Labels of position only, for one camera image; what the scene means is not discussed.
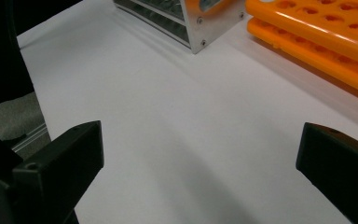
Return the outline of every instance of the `white table surface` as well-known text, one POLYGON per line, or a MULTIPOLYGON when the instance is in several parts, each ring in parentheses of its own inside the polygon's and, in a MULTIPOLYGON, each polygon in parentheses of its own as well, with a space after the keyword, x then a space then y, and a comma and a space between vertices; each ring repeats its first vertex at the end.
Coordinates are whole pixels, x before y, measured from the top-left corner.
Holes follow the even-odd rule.
POLYGON ((103 125, 81 224, 350 223, 295 164, 305 122, 358 140, 358 97, 246 20, 197 55, 110 0, 19 36, 51 138, 103 125))

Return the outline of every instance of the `metal test tube rack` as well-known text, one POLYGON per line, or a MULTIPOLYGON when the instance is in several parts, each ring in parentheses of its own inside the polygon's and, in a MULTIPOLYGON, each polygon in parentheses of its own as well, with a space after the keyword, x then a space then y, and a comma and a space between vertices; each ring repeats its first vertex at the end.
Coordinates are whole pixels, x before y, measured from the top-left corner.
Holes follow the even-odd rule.
POLYGON ((245 0, 113 0, 196 54, 241 21, 245 0))

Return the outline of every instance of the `white tabletop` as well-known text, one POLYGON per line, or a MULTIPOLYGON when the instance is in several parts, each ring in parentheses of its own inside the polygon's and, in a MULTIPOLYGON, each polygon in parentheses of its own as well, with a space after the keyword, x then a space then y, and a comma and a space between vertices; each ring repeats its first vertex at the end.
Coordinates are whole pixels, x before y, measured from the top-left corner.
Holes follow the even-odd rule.
POLYGON ((19 36, 51 138, 103 125, 80 223, 350 223, 295 164, 305 122, 358 140, 358 97, 246 20, 197 55, 110 0, 19 36))

